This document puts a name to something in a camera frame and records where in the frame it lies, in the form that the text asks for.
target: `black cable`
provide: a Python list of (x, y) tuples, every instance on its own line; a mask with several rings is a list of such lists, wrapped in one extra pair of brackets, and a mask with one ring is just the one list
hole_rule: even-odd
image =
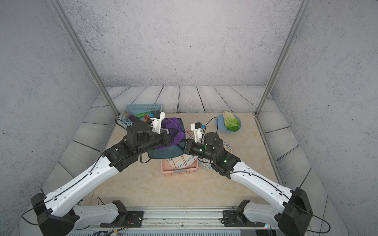
[(105, 205), (104, 202), (101, 200), (100, 197), (97, 197), (97, 205), (99, 205), (99, 202), (98, 202), (99, 199), (100, 199), (100, 201), (102, 202), (102, 204)]
[[(92, 170), (95, 168), (95, 166), (96, 166), (98, 160), (103, 156), (104, 153), (105, 153), (105, 152), (103, 152), (103, 153), (99, 156), (99, 158), (97, 159), (97, 161), (96, 161), (95, 164), (93, 165), (92, 169), (90, 170), (90, 173), (92, 173)], [(77, 181), (76, 183), (74, 183), (73, 185), (71, 185), (70, 187), (68, 187), (67, 189), (65, 189), (64, 191), (62, 191), (62, 192), (59, 193), (58, 195), (56, 195), (55, 197), (58, 197), (58, 196), (62, 195), (64, 192), (66, 192), (67, 190), (69, 190), (70, 188), (72, 188), (73, 186), (75, 186), (76, 184), (78, 184), (81, 180), (83, 180), (83, 179), (84, 179), (85, 177), (87, 177), (87, 176), (88, 176), (88, 174), (84, 175), (83, 178), (81, 178), (79, 181)], [(24, 212), (24, 213), (21, 215), (21, 218), (23, 218), (26, 222), (28, 222), (28, 223), (31, 224), (31, 225), (37, 225), (37, 226), (39, 226), (39, 224), (34, 224), (34, 223), (31, 223), (31, 222), (29, 222), (28, 220), (26, 220), (26, 219), (24, 218), (24, 215), (25, 215), (26, 213), (28, 213), (29, 211), (31, 211), (31, 210), (33, 210), (33, 209), (35, 209), (35, 208), (37, 208), (37, 207), (40, 207), (40, 206), (42, 206), (43, 204), (48, 203), (48, 202), (51, 201), (51, 200), (53, 200), (53, 198), (51, 198), (50, 200), (48, 200), (48, 201), (46, 201), (46, 202), (43, 202), (43, 203), (41, 203), (41, 204), (39, 204), (39, 205), (37, 205), (37, 206), (35, 206), (35, 207), (33, 207), (33, 208), (27, 210), (26, 212)]]
[(307, 230), (307, 231), (310, 231), (310, 232), (313, 232), (313, 233), (325, 234), (325, 233), (328, 233), (328, 232), (331, 230), (331, 225), (330, 225), (326, 220), (324, 220), (324, 219), (320, 218), (319, 216), (316, 216), (316, 215), (314, 215), (314, 214), (312, 214), (312, 213), (310, 213), (310, 212), (308, 212), (308, 211), (305, 211), (305, 210), (303, 210), (302, 208), (300, 208), (297, 204), (295, 204), (292, 200), (290, 200), (290, 198), (289, 198), (288, 196), (286, 196), (284, 193), (282, 193), (281, 190), (279, 190), (276, 186), (274, 186), (273, 184), (271, 184), (271, 183), (270, 183), (269, 181), (267, 181), (266, 179), (264, 179), (264, 178), (262, 178), (262, 177), (260, 177), (260, 176), (258, 176), (258, 175), (256, 175), (256, 174), (253, 174), (253, 173), (251, 173), (251, 172), (246, 172), (246, 171), (234, 171), (234, 172), (231, 172), (230, 174), (234, 174), (234, 173), (246, 173), (246, 174), (249, 174), (249, 175), (253, 175), (253, 176), (259, 177), (260, 179), (264, 180), (264, 181), (267, 182), (268, 184), (272, 185), (272, 186), (273, 186), (277, 191), (279, 191), (282, 195), (284, 195), (284, 196), (289, 200), (289, 202), (291, 202), (291, 203), (292, 203), (292, 204), (293, 204), (298, 210), (301, 210), (301, 211), (303, 211), (303, 212), (305, 212), (305, 213), (307, 213), (307, 214), (310, 214), (310, 215), (312, 215), (312, 216), (314, 216), (314, 217), (320, 219), (321, 221), (324, 221), (324, 222), (328, 225), (328, 227), (329, 227), (329, 229), (328, 229), (327, 231), (324, 231), (324, 232), (312, 231), (312, 230)]
[(84, 230), (84, 229), (86, 229), (86, 228), (88, 228), (90, 225), (88, 225), (87, 227), (85, 227), (85, 228), (77, 228), (77, 230)]
[[(211, 119), (205, 124), (205, 128), (203, 129), (203, 134), (202, 134), (201, 142), (202, 142), (203, 137), (205, 136), (205, 133), (206, 133), (206, 127), (207, 127), (208, 123), (210, 123), (210, 121), (211, 121), (212, 119), (217, 119), (217, 121), (218, 121), (218, 117), (213, 117), (213, 118), (211, 118)], [(219, 121), (217, 122), (217, 131), (216, 131), (216, 133), (218, 133), (218, 125), (219, 125)]]
[(108, 234), (108, 231), (105, 231), (105, 230), (101, 230), (101, 231), (97, 231), (93, 234), (93, 236), (100, 236), (101, 233), (105, 233), (105, 234)]
[(42, 206), (43, 204), (45, 204), (45, 203), (47, 203), (47, 202), (41, 203), (41, 204), (36, 205), (35, 207), (33, 207), (33, 208), (27, 210), (26, 212), (24, 212), (24, 213), (21, 215), (21, 218), (24, 219), (26, 222), (28, 222), (28, 223), (31, 224), (31, 225), (37, 225), (37, 226), (39, 226), (39, 224), (34, 224), (34, 223), (29, 222), (27, 219), (25, 219), (24, 215), (25, 215), (26, 213), (28, 213), (29, 211), (34, 210), (35, 208), (40, 207), (40, 206)]
[(122, 121), (122, 123), (124, 123), (124, 124), (126, 124), (126, 122), (124, 122), (123, 120), (120, 120), (120, 119), (114, 119), (114, 121), (116, 122), (116, 124), (117, 125), (119, 125), (119, 126), (121, 126), (124, 130), (126, 129), (125, 127), (123, 127), (122, 125), (120, 125), (118, 122), (117, 122), (117, 120), (119, 120), (119, 121)]
[(130, 223), (131, 223), (131, 218), (129, 218), (129, 219), (127, 220), (127, 227), (124, 227), (124, 228), (122, 228), (122, 229), (119, 230), (119, 231), (121, 231), (121, 230), (126, 229), (126, 230), (121, 234), (121, 236), (123, 236), (124, 233), (126, 233), (126, 231), (129, 229)]
[(142, 155), (139, 155), (139, 161), (140, 161), (141, 163), (143, 163), (143, 164), (149, 162), (150, 160), (152, 160), (152, 159), (155, 157), (157, 151), (158, 151), (158, 150), (155, 149), (155, 154), (153, 155), (153, 157), (150, 157), (150, 159), (148, 159), (148, 161), (146, 161), (146, 162), (143, 162), (143, 161), (142, 161)]
[(204, 161), (200, 160), (200, 157), (197, 157), (197, 160), (198, 160), (199, 162), (202, 162), (202, 163), (208, 163), (208, 164), (211, 164), (210, 162), (204, 162)]

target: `aluminum frame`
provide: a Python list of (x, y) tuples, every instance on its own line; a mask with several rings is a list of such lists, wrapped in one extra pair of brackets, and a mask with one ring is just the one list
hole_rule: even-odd
[(262, 127), (261, 121), (257, 116), (254, 115), (253, 117), (255, 118), (257, 128), (259, 129), (260, 136), (261, 136), (262, 142), (264, 143), (265, 150), (266, 150), (266, 153), (268, 154), (270, 163), (272, 164), (273, 171), (276, 174), (277, 182), (282, 186), (286, 186), (284, 176), (282, 175), (282, 172), (281, 172), (281, 170), (278, 166), (278, 161), (277, 161), (276, 157), (274, 156), (274, 153), (272, 151), (272, 147), (270, 146), (268, 137), (266, 136), (265, 130)]
[(282, 47), (281, 54), (280, 54), (280, 56), (279, 56), (279, 58), (276, 62), (276, 65), (274, 66), (273, 72), (270, 75), (268, 83), (265, 86), (264, 93), (262, 94), (260, 103), (257, 107), (257, 110), (256, 110), (256, 116), (257, 117), (259, 117), (259, 115), (262, 111), (262, 108), (264, 107), (264, 104), (265, 104), (266, 100), (268, 99), (268, 96), (269, 96), (269, 94), (270, 94), (270, 92), (271, 92), (271, 90), (274, 86), (274, 83), (277, 80), (277, 77), (278, 77), (278, 74), (279, 74), (279, 72), (282, 68), (282, 65), (284, 64), (285, 59), (286, 59), (287, 55), (289, 54), (290, 47), (291, 47), (291, 45), (292, 45), (292, 43), (295, 39), (295, 36), (298, 33), (299, 27), (301, 26), (302, 20), (303, 20), (305, 14), (307, 12), (309, 2), (310, 2), (310, 0), (302, 0), (301, 4), (299, 6), (297, 15), (295, 16), (294, 22), (291, 25), (290, 31), (289, 31), (289, 33), (286, 37), (285, 44)]
[(105, 88), (104, 84), (102, 83), (102, 80), (100, 78), (100, 75), (97, 73), (92, 61), (89, 59), (88, 54), (86, 53), (83, 45), (81, 44), (77, 34), (75, 33), (75, 30), (72, 28), (72, 25), (70, 21), (67, 18), (67, 15), (65, 14), (62, 5), (59, 3), (59, 0), (48, 0), (51, 8), (54, 10), (56, 16), (58, 17), (58, 20), (62, 24), (64, 30), (66, 31), (67, 35), (71, 39), (72, 43), (74, 44), (77, 52), (79, 53), (81, 59), (83, 60), (85, 66), (87, 67), (89, 73), (91, 74), (93, 80), (96, 82), (98, 88), (100, 89), (100, 92), (103, 94), (106, 102), (109, 104), (109, 106), (112, 108), (114, 114), (116, 117), (119, 116), (119, 111), (117, 107), (114, 105), (112, 98), (110, 97), (107, 89)]
[[(130, 211), (144, 211), (142, 227), (132, 230), (266, 230), (265, 227), (225, 227), (221, 223), (224, 210), (235, 210), (237, 207), (126, 207)], [(93, 225), (88, 230), (96, 230)]]

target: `concrete wall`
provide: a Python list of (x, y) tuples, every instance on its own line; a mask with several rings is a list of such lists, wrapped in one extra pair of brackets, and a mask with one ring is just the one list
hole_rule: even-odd
[(265, 85), (300, 0), (61, 0), (106, 86)]
[(9, 235), (99, 90), (46, 0), (2, 1), (0, 31), (0, 235)]
[(350, 235), (378, 222), (378, 1), (313, 1), (272, 95)]

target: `beige tabletop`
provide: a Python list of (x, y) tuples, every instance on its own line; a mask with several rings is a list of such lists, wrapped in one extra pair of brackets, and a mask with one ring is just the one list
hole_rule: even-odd
[[(228, 142), (233, 154), (249, 167), (277, 182), (269, 157), (265, 151), (260, 133), (252, 113), (234, 113), (242, 122), (236, 133), (218, 131), (219, 137)], [(166, 117), (180, 117), (186, 130), (190, 124), (218, 116), (216, 113), (173, 113)], [(215, 132), (212, 120), (206, 132)], [(126, 130), (117, 126), (108, 147), (118, 143), (126, 135)], [(148, 160), (143, 154), (143, 161)], [(213, 170), (198, 167), (196, 173), (164, 176), (161, 160), (154, 159), (146, 164), (139, 161), (121, 173), (100, 184), (87, 196), (83, 205), (97, 205), (97, 197), (107, 204), (120, 200), (126, 207), (195, 207), (195, 206), (238, 206), (244, 199), (255, 203), (268, 204), (259, 195), (244, 185), (220, 176)]]

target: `metal pole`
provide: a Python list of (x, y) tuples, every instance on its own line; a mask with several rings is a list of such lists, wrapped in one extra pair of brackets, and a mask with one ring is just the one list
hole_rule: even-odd
[(274, 83), (277, 80), (278, 73), (280, 72), (282, 65), (285, 62), (285, 59), (287, 57), (287, 54), (289, 53), (290, 46), (294, 41), (295, 36), (298, 33), (298, 29), (301, 26), (302, 20), (305, 16), (305, 13), (307, 12), (308, 5), (310, 0), (302, 0), (301, 5), (299, 6), (297, 15), (294, 19), (293, 24), (291, 25), (289, 34), (287, 35), (285, 44), (283, 45), (281, 54), (277, 60), (277, 63), (273, 69), (273, 72), (268, 80), (268, 83), (266, 84), (265, 91), (262, 95), (261, 101), (259, 103), (259, 106), (257, 107), (256, 116), (258, 117), (260, 115), (260, 112), (262, 111), (262, 108), (264, 107), (265, 101), (267, 100), (269, 93), (271, 92)]
[(88, 57), (88, 54), (85, 52), (83, 45), (81, 44), (77, 34), (72, 28), (71, 23), (69, 22), (62, 5), (59, 3), (59, 0), (49, 0), (51, 7), (53, 8), (58, 20), (62, 24), (64, 30), (67, 32), (68, 36), (70, 37), (71, 41), (75, 45), (77, 52), (79, 53), (81, 59), (83, 60), (85, 66), (89, 70), (89, 73), (92, 75), (93, 80), (96, 82), (100, 92), (103, 94), (105, 100), (112, 108), (113, 112), (116, 116), (119, 116), (119, 111), (117, 107), (114, 105), (111, 97), (108, 94), (107, 89), (105, 88), (104, 84), (102, 83), (99, 74), (97, 73), (95, 67), (93, 66), (91, 60)]
[(270, 146), (268, 137), (266, 136), (265, 130), (262, 127), (261, 121), (257, 116), (254, 116), (254, 118), (256, 121), (257, 128), (260, 132), (262, 142), (264, 143), (266, 153), (268, 154), (270, 163), (272, 164), (273, 171), (276, 174), (277, 182), (282, 186), (286, 186), (284, 175), (282, 174), (281, 169), (278, 165), (278, 161), (276, 157), (274, 156), (273, 149)]

